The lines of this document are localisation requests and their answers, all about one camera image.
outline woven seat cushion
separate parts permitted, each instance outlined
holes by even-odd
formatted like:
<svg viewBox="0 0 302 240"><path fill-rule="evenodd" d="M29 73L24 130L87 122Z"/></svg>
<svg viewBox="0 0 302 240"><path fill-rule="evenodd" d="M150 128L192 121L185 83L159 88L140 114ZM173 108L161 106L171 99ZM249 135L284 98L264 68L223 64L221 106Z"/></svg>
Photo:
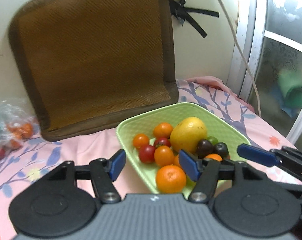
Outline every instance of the woven seat cushion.
<svg viewBox="0 0 302 240"><path fill-rule="evenodd" d="M32 0L9 40L49 141L178 100L168 0Z"/></svg>

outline dark purple fruit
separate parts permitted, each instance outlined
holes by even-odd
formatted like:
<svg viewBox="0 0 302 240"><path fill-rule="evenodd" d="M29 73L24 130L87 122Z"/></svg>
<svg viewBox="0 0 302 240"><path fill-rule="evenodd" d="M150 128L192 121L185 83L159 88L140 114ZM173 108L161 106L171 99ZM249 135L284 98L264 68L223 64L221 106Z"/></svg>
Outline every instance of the dark purple fruit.
<svg viewBox="0 0 302 240"><path fill-rule="evenodd" d="M222 158L229 155L229 149L226 143L217 143L213 146L213 153L219 154Z"/></svg>
<svg viewBox="0 0 302 240"><path fill-rule="evenodd" d="M196 146L196 154L199 159L205 158L205 156L211 154L213 151L213 145L208 140L203 139L198 142Z"/></svg>

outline yellow fruit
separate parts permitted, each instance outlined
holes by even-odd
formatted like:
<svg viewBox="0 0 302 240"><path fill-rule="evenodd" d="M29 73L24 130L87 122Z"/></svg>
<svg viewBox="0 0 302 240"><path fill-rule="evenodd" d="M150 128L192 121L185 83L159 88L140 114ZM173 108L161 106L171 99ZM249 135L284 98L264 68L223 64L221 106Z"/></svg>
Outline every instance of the yellow fruit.
<svg viewBox="0 0 302 240"><path fill-rule="evenodd" d="M207 128L201 119L188 117L172 131L170 143L176 152L181 149L195 153L198 142L207 138Z"/></svg>

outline black circular cover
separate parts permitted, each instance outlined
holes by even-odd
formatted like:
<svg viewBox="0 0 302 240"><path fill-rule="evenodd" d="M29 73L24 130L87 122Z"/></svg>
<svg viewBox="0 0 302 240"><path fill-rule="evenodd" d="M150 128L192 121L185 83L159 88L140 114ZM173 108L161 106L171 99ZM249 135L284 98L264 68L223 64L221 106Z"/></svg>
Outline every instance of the black circular cover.
<svg viewBox="0 0 302 240"><path fill-rule="evenodd" d="M292 194L274 183L247 180L218 195L214 213L235 232L271 237L288 232L298 223L301 206Z"/></svg>
<svg viewBox="0 0 302 240"><path fill-rule="evenodd" d="M13 199L9 217L18 232L37 238L64 236L92 219L96 204L89 193L53 184L41 187L36 182Z"/></svg>

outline metal screw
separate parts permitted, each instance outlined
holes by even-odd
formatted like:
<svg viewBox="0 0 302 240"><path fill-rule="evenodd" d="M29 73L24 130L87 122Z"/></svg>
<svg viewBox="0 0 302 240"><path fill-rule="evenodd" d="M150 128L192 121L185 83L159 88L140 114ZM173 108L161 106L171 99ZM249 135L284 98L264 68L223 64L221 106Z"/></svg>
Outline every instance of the metal screw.
<svg viewBox="0 0 302 240"><path fill-rule="evenodd" d="M203 192L194 192L191 194L191 199L196 202L204 201L204 200L206 200L206 198L207 198L207 195L204 194Z"/></svg>
<svg viewBox="0 0 302 240"><path fill-rule="evenodd" d="M103 197L108 202L114 202L118 199L118 195L116 195L114 192L104 193Z"/></svg>

